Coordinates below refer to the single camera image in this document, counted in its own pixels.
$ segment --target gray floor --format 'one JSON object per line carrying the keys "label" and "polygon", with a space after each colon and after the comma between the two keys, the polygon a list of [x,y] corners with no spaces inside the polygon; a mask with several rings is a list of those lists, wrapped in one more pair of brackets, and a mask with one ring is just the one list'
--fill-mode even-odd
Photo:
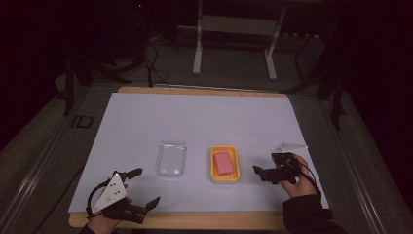
{"label": "gray floor", "polygon": [[[194,35],[193,31],[184,30],[175,44],[162,36],[151,40],[158,51],[155,68],[173,87],[276,92],[300,82],[294,55],[303,43],[302,39],[283,37],[279,40],[274,56],[279,80],[274,82],[268,79],[262,52],[262,43],[268,39],[254,38],[251,41],[248,37],[245,41],[241,38],[244,42],[240,44],[240,40],[232,37],[224,40],[222,35],[213,33],[206,35],[202,73],[193,76]],[[322,43],[316,39],[300,55],[304,72],[314,65],[321,48]],[[155,51],[147,48],[146,55],[151,60]],[[133,80],[133,85],[146,85],[145,67],[123,75]],[[153,78],[160,81],[156,74]],[[62,116],[62,100],[51,100],[1,152],[1,227],[5,225],[4,215],[14,217],[8,232],[2,230],[2,233],[31,233],[86,162],[110,94],[121,86],[99,74],[95,74],[95,79],[91,87],[76,86],[76,105],[71,115]],[[61,79],[57,79],[57,83],[61,84]],[[157,82],[157,85],[164,86],[165,82]],[[351,97],[343,96],[347,115],[340,117],[341,131],[337,132],[329,121],[330,102],[315,98],[317,87],[315,84],[289,97],[335,214],[334,221],[349,233],[413,233],[412,213],[398,193]],[[70,128],[74,115],[93,116],[92,127]],[[49,157],[47,161],[38,161],[45,155]],[[22,196],[18,193],[20,184],[27,182],[26,176],[33,172],[30,171],[32,168],[41,166],[44,170],[38,175],[40,179],[31,183],[37,186],[29,187],[29,192]],[[69,226],[67,213],[78,179],[71,184],[38,233],[76,233],[79,230]],[[24,199],[18,203],[14,200],[17,196]],[[18,206],[8,210],[11,204]],[[239,232],[150,230],[148,233]]]}

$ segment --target pink sponge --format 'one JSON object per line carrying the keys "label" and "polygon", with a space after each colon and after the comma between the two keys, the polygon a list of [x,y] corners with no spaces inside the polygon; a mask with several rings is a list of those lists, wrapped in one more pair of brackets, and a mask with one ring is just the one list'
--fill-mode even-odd
{"label": "pink sponge", "polygon": [[215,161],[217,173],[219,176],[227,176],[234,172],[234,168],[231,163],[231,157],[228,152],[215,153],[213,155]]}

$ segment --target pink object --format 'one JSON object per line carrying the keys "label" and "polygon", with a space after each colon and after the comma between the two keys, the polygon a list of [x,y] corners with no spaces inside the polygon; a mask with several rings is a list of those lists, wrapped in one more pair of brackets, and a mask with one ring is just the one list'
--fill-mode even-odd
{"label": "pink object", "polygon": [[234,172],[228,152],[216,153],[213,155],[213,159],[219,176],[227,176]]}

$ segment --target floor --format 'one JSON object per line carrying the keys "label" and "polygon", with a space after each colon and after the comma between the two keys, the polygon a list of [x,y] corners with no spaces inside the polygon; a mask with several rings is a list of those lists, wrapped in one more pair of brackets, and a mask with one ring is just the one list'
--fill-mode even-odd
{"label": "floor", "polygon": [[[276,93],[301,81],[294,58],[303,39],[285,36],[278,41],[274,58],[280,78],[270,81],[262,51],[268,38],[206,34],[202,73],[198,76],[192,74],[194,38],[195,30],[191,28],[182,28],[174,43],[162,35],[152,35],[152,46],[146,48],[145,55],[148,63],[154,62],[156,68],[156,72],[152,72],[155,86]],[[322,43],[316,38],[300,54],[303,73],[314,66],[321,50]],[[145,65],[120,75],[131,80],[132,85],[147,86]],[[57,78],[56,84],[64,90],[62,78]],[[2,233],[76,233],[79,230],[68,224],[68,206],[110,94],[121,86],[95,72],[91,87],[76,84],[75,105],[70,115],[62,116],[63,100],[51,100],[1,151]],[[311,154],[335,213],[334,221],[349,233],[412,233],[412,213],[401,199],[351,96],[344,93],[342,105],[346,115],[340,117],[341,131],[337,132],[328,120],[331,102],[317,101],[315,97],[318,86],[314,84],[290,99],[306,141],[317,146]],[[93,116],[93,126],[72,128],[76,115]],[[240,232],[148,230],[147,233]]]}

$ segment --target dark background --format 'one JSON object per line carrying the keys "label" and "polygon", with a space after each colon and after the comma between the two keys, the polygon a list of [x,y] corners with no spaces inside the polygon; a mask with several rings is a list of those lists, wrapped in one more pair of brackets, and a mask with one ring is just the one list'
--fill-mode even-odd
{"label": "dark background", "polygon": [[[196,1],[157,2],[163,16],[157,18],[157,25],[170,37],[176,24],[195,25]],[[56,96],[54,80],[64,71],[67,50],[79,46],[71,44],[73,41],[92,40],[94,47],[85,47],[89,53],[110,59],[114,51],[111,38],[105,37],[108,32],[101,27],[94,6],[93,0],[0,1],[0,149]],[[343,18],[331,58],[351,52],[345,89],[410,209],[413,195],[406,181],[412,177],[413,166],[412,14],[408,1],[357,2]],[[91,28],[94,30],[86,34],[79,33]]]}

